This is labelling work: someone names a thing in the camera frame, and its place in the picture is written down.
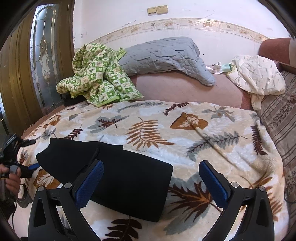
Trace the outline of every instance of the wall switch plate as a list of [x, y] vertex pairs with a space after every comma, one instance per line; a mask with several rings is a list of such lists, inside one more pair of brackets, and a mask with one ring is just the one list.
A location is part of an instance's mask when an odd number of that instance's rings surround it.
[[147, 8], [148, 14], [156, 13], [156, 7]]
[[157, 12], [157, 14], [167, 14], [168, 13], [168, 6], [167, 5], [158, 6], [158, 7], [156, 7], [156, 12]]

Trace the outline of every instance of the gray quilted pillow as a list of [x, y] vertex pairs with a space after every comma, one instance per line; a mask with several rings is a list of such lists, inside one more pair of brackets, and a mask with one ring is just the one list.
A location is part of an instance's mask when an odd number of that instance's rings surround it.
[[204, 85], [214, 85], [200, 51], [191, 38], [173, 37], [150, 41], [126, 48], [119, 64], [128, 76], [180, 70]]

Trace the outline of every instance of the floral wall border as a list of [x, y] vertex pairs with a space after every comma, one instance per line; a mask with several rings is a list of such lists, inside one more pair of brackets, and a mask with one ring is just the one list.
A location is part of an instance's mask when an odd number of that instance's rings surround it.
[[139, 23], [136, 25], [128, 26], [112, 33], [106, 34], [91, 43], [106, 44], [114, 40], [118, 40], [123, 37], [135, 35], [138, 33], [165, 30], [165, 29], [196, 29], [207, 30], [215, 32], [224, 32], [229, 34], [238, 35], [247, 39], [250, 39], [257, 43], [262, 43], [264, 40], [269, 39], [263, 34], [257, 33], [248, 28], [242, 26], [226, 23], [217, 20], [209, 20], [203, 18], [170, 18], [156, 21], [149, 21], [145, 23]]

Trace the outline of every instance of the hand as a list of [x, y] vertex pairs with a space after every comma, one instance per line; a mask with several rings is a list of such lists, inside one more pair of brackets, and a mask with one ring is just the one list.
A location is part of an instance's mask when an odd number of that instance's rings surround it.
[[[0, 164], [0, 174], [2, 173], [8, 173], [9, 168], [4, 166], [3, 164]], [[18, 192], [20, 190], [20, 176], [21, 176], [21, 170], [18, 167], [17, 168], [17, 174], [10, 173], [9, 178], [6, 178], [5, 187], [11, 191], [16, 197], [18, 196]]]

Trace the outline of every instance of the decorative door glass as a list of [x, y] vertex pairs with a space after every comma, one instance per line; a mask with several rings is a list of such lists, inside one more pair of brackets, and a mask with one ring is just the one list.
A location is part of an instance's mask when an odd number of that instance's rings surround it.
[[37, 98], [44, 114], [62, 104], [56, 85], [61, 80], [57, 60], [58, 4], [37, 6], [31, 30], [30, 62]]

